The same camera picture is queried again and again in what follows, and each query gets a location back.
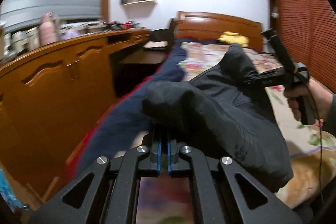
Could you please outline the black jacket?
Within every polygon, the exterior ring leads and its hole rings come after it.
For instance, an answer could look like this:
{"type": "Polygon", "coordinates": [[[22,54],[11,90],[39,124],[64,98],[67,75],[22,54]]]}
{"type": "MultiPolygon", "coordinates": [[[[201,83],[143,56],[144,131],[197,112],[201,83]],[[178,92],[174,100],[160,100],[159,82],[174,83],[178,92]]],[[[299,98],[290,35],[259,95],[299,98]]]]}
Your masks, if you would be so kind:
{"type": "Polygon", "coordinates": [[[277,192],[293,171],[268,94],[263,87],[247,84],[256,76],[252,60],[234,44],[217,65],[190,81],[150,84],[142,112],[169,139],[188,143],[209,157],[228,155],[277,192]]]}

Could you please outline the wooden louvered wardrobe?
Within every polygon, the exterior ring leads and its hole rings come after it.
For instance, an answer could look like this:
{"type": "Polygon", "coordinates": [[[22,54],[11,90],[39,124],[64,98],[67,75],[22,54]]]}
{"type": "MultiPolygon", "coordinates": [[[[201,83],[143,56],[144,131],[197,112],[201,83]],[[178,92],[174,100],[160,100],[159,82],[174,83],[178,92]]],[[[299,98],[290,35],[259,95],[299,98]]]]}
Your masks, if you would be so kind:
{"type": "Polygon", "coordinates": [[[296,62],[335,91],[335,12],[328,0],[269,0],[270,27],[296,62]]]}

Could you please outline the yellow plush toy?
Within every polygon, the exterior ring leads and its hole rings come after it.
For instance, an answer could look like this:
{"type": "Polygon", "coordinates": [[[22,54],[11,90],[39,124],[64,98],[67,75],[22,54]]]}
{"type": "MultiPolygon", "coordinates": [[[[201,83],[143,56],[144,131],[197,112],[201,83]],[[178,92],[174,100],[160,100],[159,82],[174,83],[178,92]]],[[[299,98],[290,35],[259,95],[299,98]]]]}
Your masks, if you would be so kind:
{"type": "Polygon", "coordinates": [[[227,43],[227,44],[238,44],[241,47],[249,46],[249,39],[246,36],[240,35],[235,32],[225,31],[221,34],[218,40],[220,42],[227,43]]]}

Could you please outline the floral blanket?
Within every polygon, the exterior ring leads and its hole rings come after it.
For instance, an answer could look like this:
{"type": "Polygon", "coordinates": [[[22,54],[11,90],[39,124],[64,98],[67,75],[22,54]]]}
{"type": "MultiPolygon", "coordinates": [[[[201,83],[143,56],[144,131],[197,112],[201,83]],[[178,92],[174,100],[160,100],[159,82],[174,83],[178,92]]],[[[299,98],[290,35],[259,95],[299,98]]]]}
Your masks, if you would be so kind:
{"type": "MultiPolygon", "coordinates": [[[[232,45],[234,44],[216,43],[202,46],[199,43],[187,43],[187,59],[179,63],[185,71],[182,81],[190,81],[217,65],[232,45]]],[[[257,74],[280,67],[280,63],[271,55],[260,54],[250,48],[242,49],[252,60],[257,74]]],[[[335,178],[335,114],[320,118],[313,125],[303,125],[291,113],[282,85],[264,89],[286,141],[293,171],[289,182],[274,194],[288,207],[295,208],[302,203],[310,203],[335,178]]],[[[150,117],[149,119],[149,130],[142,132],[132,147],[146,133],[156,134],[161,139],[182,142],[169,139],[166,134],[160,133],[157,122],[150,117]]]]}

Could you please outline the navy blue bedsheet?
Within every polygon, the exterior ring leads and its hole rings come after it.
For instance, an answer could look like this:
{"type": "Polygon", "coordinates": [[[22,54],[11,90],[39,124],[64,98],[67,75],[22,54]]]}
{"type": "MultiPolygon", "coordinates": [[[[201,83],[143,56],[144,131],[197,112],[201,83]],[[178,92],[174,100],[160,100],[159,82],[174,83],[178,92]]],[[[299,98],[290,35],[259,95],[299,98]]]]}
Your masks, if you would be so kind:
{"type": "Polygon", "coordinates": [[[199,43],[205,46],[217,42],[217,40],[193,38],[176,40],[167,60],[157,72],[121,100],[94,130],[78,159],[75,173],[83,172],[100,156],[112,159],[130,150],[135,139],[142,132],[149,130],[150,119],[141,112],[142,100],[148,86],[158,81],[179,82],[184,79],[185,71],[179,63],[187,59],[187,43],[199,43]]]}

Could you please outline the wooden desk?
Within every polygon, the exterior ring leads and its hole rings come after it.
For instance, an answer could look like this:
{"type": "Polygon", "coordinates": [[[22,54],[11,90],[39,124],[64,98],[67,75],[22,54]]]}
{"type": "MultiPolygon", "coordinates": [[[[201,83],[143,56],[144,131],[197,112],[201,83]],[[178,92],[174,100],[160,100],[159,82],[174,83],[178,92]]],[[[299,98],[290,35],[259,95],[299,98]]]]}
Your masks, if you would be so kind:
{"type": "Polygon", "coordinates": [[[113,54],[147,29],[57,42],[1,67],[1,167],[22,202],[48,200],[65,183],[72,152],[116,100],[113,54]]]}

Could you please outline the wooden headboard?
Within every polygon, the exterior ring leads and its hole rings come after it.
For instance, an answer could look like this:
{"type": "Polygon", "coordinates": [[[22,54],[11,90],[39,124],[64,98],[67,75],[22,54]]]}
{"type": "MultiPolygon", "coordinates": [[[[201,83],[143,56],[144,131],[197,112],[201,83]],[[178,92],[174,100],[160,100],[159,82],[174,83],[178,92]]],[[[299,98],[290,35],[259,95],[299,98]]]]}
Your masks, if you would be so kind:
{"type": "Polygon", "coordinates": [[[262,53],[262,26],[259,22],[210,12],[179,11],[177,21],[177,38],[194,38],[197,40],[218,39],[224,31],[236,32],[249,39],[249,47],[262,53]]]}

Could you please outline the dark wooden chair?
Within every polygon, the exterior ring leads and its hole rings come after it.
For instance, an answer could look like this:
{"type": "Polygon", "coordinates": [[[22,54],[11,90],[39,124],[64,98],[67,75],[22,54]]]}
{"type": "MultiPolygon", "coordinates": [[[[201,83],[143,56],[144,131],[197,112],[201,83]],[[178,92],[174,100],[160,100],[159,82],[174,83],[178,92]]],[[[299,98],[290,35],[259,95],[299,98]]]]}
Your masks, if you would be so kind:
{"type": "Polygon", "coordinates": [[[161,51],[169,53],[175,42],[175,28],[177,21],[171,18],[168,28],[157,29],[151,32],[148,41],[143,46],[145,51],[161,51]]]}

